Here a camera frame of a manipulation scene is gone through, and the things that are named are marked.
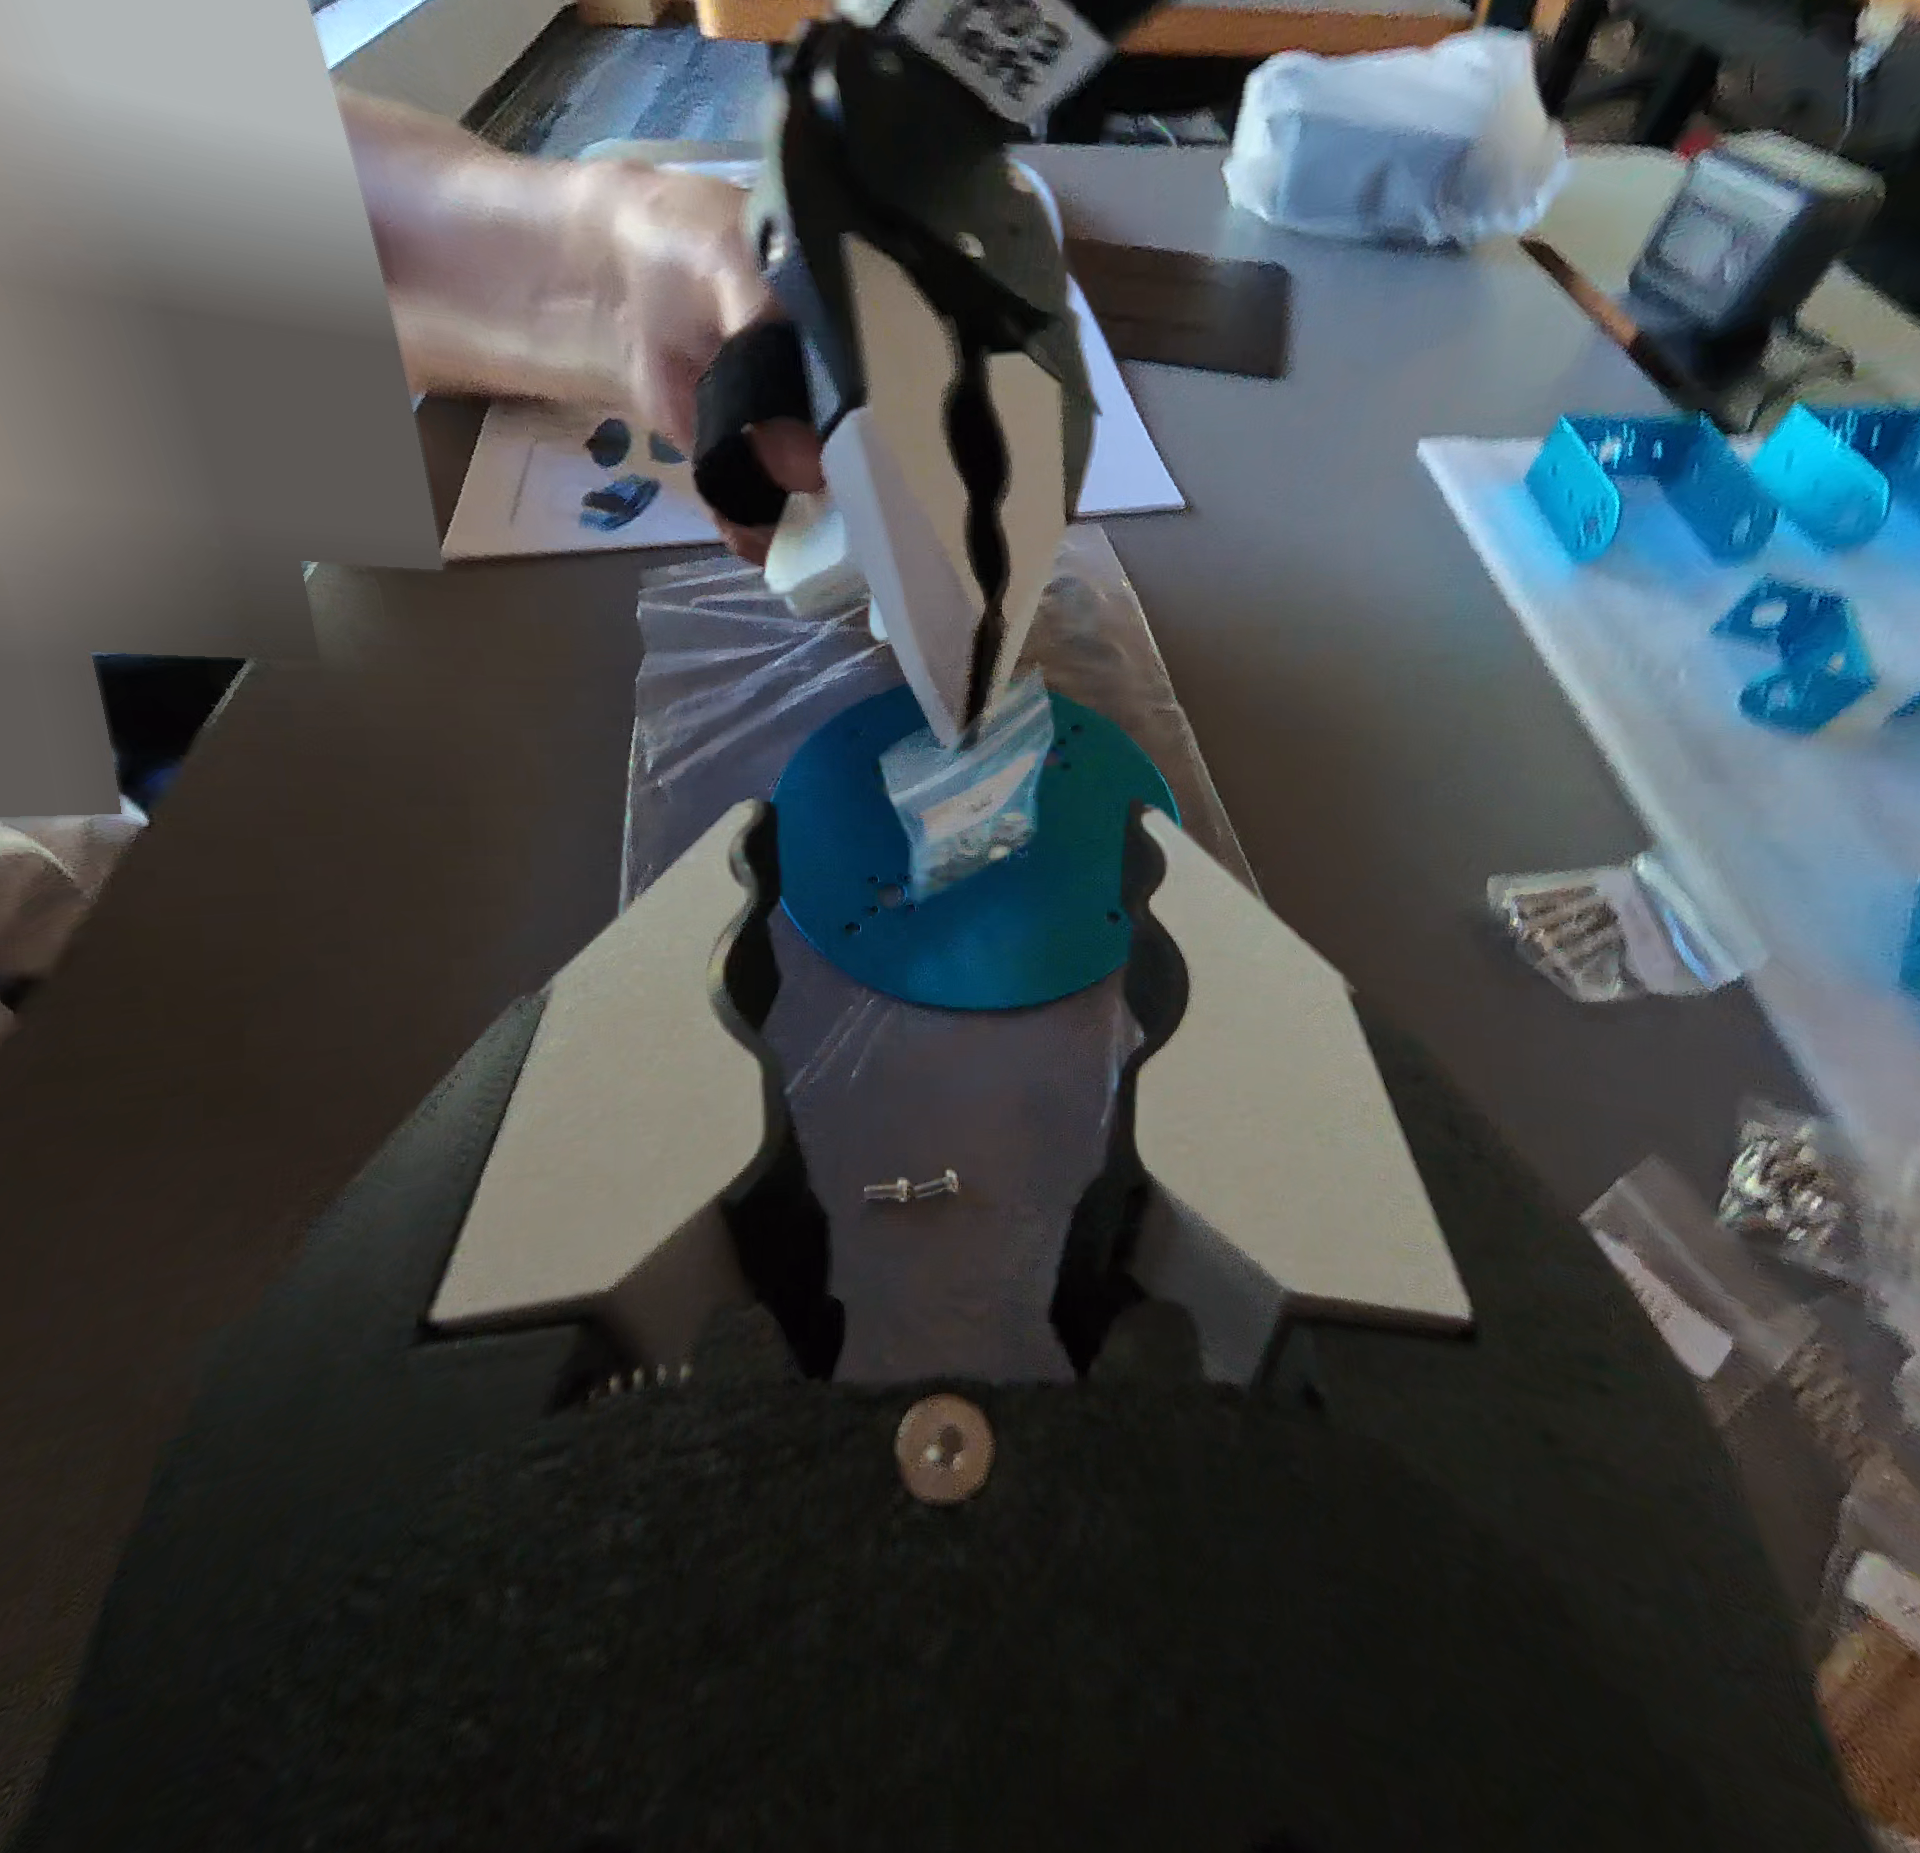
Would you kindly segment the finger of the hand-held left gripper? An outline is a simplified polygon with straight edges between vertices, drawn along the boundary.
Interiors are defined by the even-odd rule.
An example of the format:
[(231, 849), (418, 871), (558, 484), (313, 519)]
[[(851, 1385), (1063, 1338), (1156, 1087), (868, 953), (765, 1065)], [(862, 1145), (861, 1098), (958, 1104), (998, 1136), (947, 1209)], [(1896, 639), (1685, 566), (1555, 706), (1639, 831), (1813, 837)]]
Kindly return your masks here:
[(971, 354), (901, 260), (861, 234), (840, 234), (836, 253), (861, 390), (828, 438), (828, 488), (928, 732), (955, 750), (987, 711), (998, 658)]
[(998, 713), (1052, 580), (1082, 493), (1096, 403), (1082, 346), (968, 346), (960, 381), (960, 473), (981, 615), (965, 739)]

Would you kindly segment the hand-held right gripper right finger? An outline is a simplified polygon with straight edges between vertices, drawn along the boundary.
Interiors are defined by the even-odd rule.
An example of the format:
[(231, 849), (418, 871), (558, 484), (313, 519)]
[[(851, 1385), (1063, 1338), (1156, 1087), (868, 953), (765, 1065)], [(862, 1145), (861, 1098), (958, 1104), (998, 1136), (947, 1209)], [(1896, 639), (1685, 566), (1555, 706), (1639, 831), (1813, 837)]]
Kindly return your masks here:
[(1469, 1290), (1341, 974), (1170, 815), (1122, 849), (1139, 1031), (1051, 1327), (1091, 1376), (1122, 1319), (1185, 1315), (1202, 1378), (1252, 1385), (1313, 1328), (1469, 1339)]

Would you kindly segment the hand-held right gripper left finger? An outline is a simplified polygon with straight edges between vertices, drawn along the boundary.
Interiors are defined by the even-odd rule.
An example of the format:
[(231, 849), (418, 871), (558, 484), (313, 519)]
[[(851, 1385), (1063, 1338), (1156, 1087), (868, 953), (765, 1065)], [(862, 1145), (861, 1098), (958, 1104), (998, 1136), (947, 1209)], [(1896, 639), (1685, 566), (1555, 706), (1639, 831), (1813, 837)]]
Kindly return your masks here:
[(430, 1328), (588, 1321), (669, 1372), (757, 1307), (832, 1376), (830, 1223), (765, 1041), (778, 905), (778, 809), (742, 802), (547, 981)]

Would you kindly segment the clear zip bag of nuts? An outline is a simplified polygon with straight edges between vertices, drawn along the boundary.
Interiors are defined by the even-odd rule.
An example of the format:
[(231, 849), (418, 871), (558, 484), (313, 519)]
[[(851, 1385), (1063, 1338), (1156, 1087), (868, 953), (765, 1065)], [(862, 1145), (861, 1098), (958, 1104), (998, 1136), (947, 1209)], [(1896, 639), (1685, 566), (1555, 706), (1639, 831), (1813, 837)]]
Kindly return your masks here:
[(1034, 838), (1052, 748), (1051, 694), (1039, 671), (1027, 671), (958, 746), (919, 731), (880, 752), (879, 777), (907, 838), (914, 902), (1008, 861)]

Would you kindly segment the blue round metal plate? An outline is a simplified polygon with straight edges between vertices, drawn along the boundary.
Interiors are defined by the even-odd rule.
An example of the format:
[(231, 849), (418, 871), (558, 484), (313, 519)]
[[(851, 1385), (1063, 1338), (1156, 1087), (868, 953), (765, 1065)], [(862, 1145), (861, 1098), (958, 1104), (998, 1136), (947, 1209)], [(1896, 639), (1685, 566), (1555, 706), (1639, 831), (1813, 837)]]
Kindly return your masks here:
[(781, 902), (834, 968), (880, 996), (996, 1012), (1061, 1002), (1131, 953), (1131, 809), (1178, 818), (1164, 773), (1111, 717), (1052, 696), (1038, 835), (1004, 862), (921, 900), (880, 752), (924, 731), (907, 686), (869, 694), (803, 739), (775, 787)]

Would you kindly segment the grey desk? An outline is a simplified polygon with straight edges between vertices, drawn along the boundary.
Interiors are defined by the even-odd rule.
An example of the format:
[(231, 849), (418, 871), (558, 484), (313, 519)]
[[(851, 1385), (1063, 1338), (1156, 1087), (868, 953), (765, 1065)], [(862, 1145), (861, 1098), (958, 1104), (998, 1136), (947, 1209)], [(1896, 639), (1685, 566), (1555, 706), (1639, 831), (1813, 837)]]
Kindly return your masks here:
[[(4, 1053), (17, 1848), (1868, 1848), (1729, 1456), (1578, 1204), (1762, 1050), (1560, 1011), (1501, 856), (1622, 837), (1413, 463), (1644, 390), (1521, 260), (1308, 247), (1217, 157), (1043, 150), (1096, 234), (1291, 267), (1284, 381), (1137, 371), (1118, 530), (1264, 895), (1359, 989), (1472, 1342), (1276, 1391), (696, 1372), (413, 1338), (395, 1269), (498, 1011), (611, 915), (631, 559), (325, 569)], [(367, 1251), (348, 1248), (371, 1241)]]

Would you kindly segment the person's left hand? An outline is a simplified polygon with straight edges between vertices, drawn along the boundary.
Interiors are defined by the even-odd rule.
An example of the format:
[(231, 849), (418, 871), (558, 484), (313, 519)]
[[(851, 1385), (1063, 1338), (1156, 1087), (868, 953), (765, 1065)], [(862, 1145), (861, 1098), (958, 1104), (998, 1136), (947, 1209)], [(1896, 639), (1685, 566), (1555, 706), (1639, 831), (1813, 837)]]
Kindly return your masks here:
[(737, 186), (643, 162), (584, 164), (605, 394), (694, 456), (698, 389), (737, 334), (779, 323)]

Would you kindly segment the white instruction manual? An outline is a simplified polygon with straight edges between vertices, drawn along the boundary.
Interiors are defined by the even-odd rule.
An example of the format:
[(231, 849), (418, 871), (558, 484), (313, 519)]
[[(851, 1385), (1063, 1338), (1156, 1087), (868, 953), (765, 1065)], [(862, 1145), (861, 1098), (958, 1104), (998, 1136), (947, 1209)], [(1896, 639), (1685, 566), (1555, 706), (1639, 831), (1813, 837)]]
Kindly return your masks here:
[[(1188, 498), (1150, 440), (1103, 328), (1075, 279), (1066, 304), (1095, 403), (1083, 520), (1178, 515)], [(456, 498), (443, 556), (459, 560), (581, 556), (718, 546), (683, 452), (630, 419), (490, 407)]]

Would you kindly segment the bag of long screws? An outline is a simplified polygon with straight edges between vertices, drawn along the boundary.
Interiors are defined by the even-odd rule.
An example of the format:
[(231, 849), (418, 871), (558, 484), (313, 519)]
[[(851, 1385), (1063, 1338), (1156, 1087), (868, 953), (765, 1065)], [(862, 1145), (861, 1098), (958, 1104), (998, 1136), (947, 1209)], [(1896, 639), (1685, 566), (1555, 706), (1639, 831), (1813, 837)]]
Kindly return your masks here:
[(1751, 928), (1715, 920), (1658, 855), (1496, 874), (1484, 899), (1521, 963), (1580, 1003), (1707, 997), (1767, 960)]

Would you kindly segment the crumpled white plastic bag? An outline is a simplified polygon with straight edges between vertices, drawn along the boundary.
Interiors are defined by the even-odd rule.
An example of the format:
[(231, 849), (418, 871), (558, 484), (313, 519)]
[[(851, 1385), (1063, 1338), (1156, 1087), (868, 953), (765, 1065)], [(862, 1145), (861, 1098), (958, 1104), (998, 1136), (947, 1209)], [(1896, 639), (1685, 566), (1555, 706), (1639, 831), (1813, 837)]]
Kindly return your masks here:
[(1478, 26), (1416, 49), (1280, 53), (1243, 90), (1222, 186), (1294, 234), (1465, 249), (1536, 228), (1571, 176), (1531, 41)]

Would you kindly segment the pile of small screw bags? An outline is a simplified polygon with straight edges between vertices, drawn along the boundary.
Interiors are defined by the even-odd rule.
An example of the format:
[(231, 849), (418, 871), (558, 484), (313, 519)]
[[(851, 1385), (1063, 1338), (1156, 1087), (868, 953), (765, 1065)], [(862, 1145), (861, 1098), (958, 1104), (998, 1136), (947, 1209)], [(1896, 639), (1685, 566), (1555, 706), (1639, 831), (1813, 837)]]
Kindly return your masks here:
[(1831, 1121), (1772, 1104), (1715, 1202), (1644, 1160), (1580, 1223), (1735, 1463), (1868, 1837), (1916, 1848), (1916, 1227)]

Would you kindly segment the white foam sheet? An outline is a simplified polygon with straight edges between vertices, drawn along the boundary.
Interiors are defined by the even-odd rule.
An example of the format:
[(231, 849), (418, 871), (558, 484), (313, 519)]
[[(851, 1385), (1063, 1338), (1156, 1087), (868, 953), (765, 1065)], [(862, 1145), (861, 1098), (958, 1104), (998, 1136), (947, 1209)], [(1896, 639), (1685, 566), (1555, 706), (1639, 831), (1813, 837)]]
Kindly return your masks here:
[(1528, 485), (1544, 448), (1419, 463), (1718, 945), (1916, 1031), (1916, 501), (1851, 549), (1781, 519), (1725, 562), (1629, 484), (1583, 560)]

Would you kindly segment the person's white shirt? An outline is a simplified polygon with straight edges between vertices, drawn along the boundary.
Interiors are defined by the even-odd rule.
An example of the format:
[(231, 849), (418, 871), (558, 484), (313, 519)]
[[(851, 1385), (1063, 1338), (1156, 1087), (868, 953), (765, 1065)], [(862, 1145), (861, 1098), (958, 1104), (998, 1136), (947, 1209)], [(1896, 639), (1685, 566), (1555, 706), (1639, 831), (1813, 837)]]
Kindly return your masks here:
[(2, 1038), (49, 979), (109, 877), (149, 827), (128, 798), (109, 815), (2, 824)]

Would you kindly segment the grey power station with display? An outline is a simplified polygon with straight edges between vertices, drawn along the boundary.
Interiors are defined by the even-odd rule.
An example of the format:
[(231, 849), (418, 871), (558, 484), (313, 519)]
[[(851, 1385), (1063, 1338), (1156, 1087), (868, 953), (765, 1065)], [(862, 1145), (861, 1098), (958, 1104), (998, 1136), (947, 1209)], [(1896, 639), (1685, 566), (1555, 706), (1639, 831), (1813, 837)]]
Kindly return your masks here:
[(1674, 395), (1746, 435), (1854, 378), (1854, 354), (1804, 312), (1882, 206), (1878, 172), (1787, 135), (1741, 133), (1696, 157), (1622, 296)]

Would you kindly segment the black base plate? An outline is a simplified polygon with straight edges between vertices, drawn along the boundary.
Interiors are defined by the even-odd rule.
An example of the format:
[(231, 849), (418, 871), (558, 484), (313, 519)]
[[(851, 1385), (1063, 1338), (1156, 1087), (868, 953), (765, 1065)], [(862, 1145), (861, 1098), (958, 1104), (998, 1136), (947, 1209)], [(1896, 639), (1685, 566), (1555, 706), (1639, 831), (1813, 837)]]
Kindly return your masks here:
[(1116, 359), (1222, 378), (1286, 378), (1286, 267), (1083, 234), (1068, 234), (1066, 260)]

